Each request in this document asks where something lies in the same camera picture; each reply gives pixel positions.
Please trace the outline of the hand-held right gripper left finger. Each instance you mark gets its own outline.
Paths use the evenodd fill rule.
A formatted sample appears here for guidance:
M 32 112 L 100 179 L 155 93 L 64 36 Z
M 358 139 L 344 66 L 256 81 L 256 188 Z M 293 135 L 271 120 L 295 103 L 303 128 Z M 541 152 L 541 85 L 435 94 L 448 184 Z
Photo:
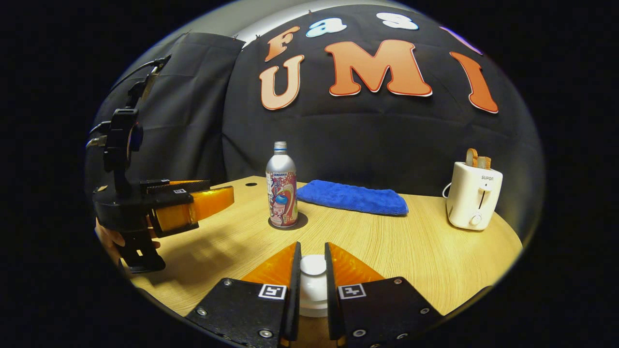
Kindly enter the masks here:
M 289 347 L 298 335 L 301 256 L 294 242 L 243 279 L 219 280 L 186 319 L 233 347 Z

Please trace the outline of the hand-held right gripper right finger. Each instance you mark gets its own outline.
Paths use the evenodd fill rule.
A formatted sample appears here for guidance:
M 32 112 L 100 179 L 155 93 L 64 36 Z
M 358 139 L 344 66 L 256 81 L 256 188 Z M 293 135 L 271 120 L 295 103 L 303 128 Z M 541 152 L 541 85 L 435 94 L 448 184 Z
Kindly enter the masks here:
M 334 243 L 324 246 L 329 337 L 338 348 L 405 348 L 443 317 L 404 277 L 385 278 Z

